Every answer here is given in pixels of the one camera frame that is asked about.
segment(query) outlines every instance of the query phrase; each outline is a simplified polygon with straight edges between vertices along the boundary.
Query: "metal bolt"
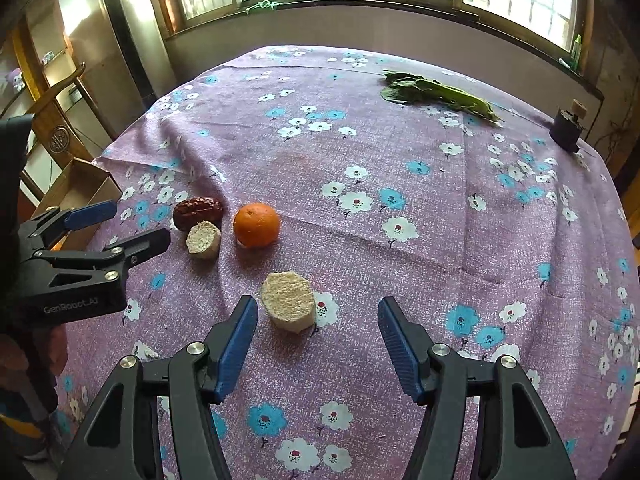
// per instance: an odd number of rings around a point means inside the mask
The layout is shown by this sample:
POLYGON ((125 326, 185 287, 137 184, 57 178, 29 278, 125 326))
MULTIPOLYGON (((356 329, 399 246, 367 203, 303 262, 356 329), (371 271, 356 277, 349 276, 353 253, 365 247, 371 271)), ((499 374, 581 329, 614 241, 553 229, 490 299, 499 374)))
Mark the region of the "metal bolt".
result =
POLYGON ((137 359, 135 355, 127 355, 120 360, 120 366, 122 366, 123 368, 131 368, 134 364, 136 364, 136 361, 137 359))
POLYGON ((447 355, 451 352, 451 349, 444 343, 436 343, 431 347, 431 350, 433 350, 433 353, 436 355, 447 355))
POLYGON ((505 368, 515 368, 518 362, 516 361, 516 359, 514 359, 510 355, 503 355, 500 358, 500 364, 505 368))
POLYGON ((191 343, 189 346, 187 346, 187 353, 191 355, 202 354, 204 352, 204 348, 204 343, 196 341, 195 343, 191 343))

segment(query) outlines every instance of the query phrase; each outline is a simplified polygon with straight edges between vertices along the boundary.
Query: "orange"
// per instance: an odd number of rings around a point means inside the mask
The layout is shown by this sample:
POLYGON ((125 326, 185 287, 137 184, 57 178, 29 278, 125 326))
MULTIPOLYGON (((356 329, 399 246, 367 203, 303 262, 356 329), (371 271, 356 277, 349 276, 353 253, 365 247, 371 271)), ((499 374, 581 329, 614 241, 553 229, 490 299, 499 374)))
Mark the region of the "orange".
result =
POLYGON ((276 241, 280 232, 280 217, 266 204, 242 206, 234 218, 236 239, 245 247, 266 247, 276 241))

